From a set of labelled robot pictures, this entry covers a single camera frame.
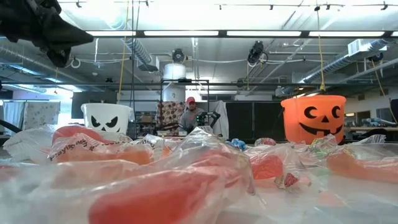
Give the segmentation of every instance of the fluorescent light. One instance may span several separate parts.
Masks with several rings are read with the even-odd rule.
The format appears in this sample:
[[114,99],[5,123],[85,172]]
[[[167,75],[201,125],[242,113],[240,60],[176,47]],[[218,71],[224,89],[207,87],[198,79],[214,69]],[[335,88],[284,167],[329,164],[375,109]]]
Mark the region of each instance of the fluorescent light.
[[93,37],[124,37],[136,35],[136,31],[132,30],[102,30],[102,31],[86,31]]
[[212,30],[181,30],[181,31],[144,31],[148,36],[216,36],[218,31]]
[[311,93],[311,94],[308,94],[307,96],[315,96],[315,95],[318,95],[319,93]]
[[298,37],[300,31],[227,31],[229,36],[279,36],[279,37]]
[[310,37],[380,37],[383,31],[311,31]]

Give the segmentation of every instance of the wrapped candy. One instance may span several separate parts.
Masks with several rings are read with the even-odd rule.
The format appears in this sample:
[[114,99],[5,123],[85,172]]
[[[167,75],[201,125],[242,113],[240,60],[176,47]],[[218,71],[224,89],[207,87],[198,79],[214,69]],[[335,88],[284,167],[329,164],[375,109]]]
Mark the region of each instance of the wrapped candy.
[[10,224],[212,224],[252,194],[247,156],[194,130],[146,166],[112,160],[21,168],[0,184],[0,216]]

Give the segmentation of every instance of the ceiling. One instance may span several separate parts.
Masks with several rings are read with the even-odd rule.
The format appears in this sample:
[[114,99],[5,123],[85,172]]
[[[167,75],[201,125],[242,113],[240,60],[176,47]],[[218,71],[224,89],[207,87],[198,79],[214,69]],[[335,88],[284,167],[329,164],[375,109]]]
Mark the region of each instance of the ceiling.
[[[290,0],[290,1],[174,1],[158,0],[134,1],[134,19],[132,16],[131,2],[127,11],[127,1],[113,0],[58,0],[63,12],[62,17],[67,22],[83,30],[109,30],[109,23],[117,19],[128,20],[129,26],[139,30],[318,30],[317,13],[314,11],[316,0]],[[361,0],[350,1],[351,5],[373,5],[373,6],[346,6],[345,1],[329,0],[318,1],[319,5],[331,4],[330,9],[322,6],[319,10],[319,29],[324,30],[398,30],[398,5],[396,1],[385,1],[389,4],[386,10],[381,10],[383,1]],[[255,41],[261,40],[268,55],[269,63],[257,65],[255,72],[248,74],[251,67],[247,61],[249,49]],[[210,82],[231,83],[239,78],[247,78],[250,82],[258,83],[291,83],[292,76],[301,77],[311,69],[320,66],[320,53],[318,39],[312,39],[305,47],[297,51],[297,54],[289,58],[304,43],[305,39],[257,39],[257,38],[197,38],[198,45],[193,52],[192,38],[145,38],[140,39],[145,49],[153,56],[158,56],[161,68],[171,63],[170,54],[174,49],[182,49],[185,55],[194,57],[195,60],[206,60],[214,62],[199,62],[186,60],[187,78],[194,78],[194,66],[198,67],[200,79]],[[331,60],[336,55],[347,50],[347,45],[354,39],[322,39],[322,58],[324,62]],[[56,72],[53,65],[44,53],[35,48],[30,42],[19,41],[12,44],[7,39],[0,39],[0,58],[5,57],[8,63],[16,63],[20,68],[4,67],[0,72],[3,80],[17,82],[48,82],[46,78],[55,78]],[[390,44],[387,52],[384,52],[384,62],[397,57],[398,45]],[[17,52],[31,60],[21,59],[15,55],[9,55],[1,49]],[[120,81],[123,51],[125,58],[129,58],[131,51],[124,49],[120,39],[101,38],[90,44],[81,45],[72,49],[72,58],[80,60],[78,68],[74,62],[67,68],[61,68],[57,74],[60,82],[91,83],[104,82],[112,78],[115,82]],[[287,62],[279,66],[285,60],[299,60],[301,62]],[[37,66],[36,63],[44,64],[47,68]],[[337,73],[354,75],[364,69],[364,63],[352,63]],[[123,82],[130,83],[134,71],[136,83],[159,82],[162,69],[159,72],[149,73],[140,71],[133,67],[132,60],[124,61]],[[386,69],[387,73],[393,74],[394,68]],[[366,75],[360,80],[374,80],[373,75]],[[147,86],[156,90],[157,86]],[[137,90],[148,89],[145,86],[135,86]],[[82,89],[93,90],[94,87],[86,86]],[[117,90],[117,86],[109,86],[107,90]],[[212,86],[212,90],[234,90],[235,86]],[[275,90],[276,86],[256,88],[256,91]]]

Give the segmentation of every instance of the wall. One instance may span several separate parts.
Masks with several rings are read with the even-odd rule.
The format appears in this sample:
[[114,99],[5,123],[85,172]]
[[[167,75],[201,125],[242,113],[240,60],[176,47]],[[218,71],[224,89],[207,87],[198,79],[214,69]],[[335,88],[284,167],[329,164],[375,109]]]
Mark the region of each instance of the wall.
[[365,93],[365,100],[358,100],[358,96],[347,98],[345,113],[370,111],[371,117],[376,117],[376,110],[390,107],[389,99],[398,99],[398,88],[389,88],[386,97],[380,96],[379,90]]

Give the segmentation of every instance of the orange candy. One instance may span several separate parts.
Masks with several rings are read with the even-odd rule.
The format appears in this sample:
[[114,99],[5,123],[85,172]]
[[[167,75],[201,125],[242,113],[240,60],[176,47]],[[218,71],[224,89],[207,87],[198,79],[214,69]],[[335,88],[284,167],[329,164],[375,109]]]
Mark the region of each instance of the orange candy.
[[328,156],[327,164],[332,172],[345,177],[398,183],[398,159],[365,161],[340,151]]

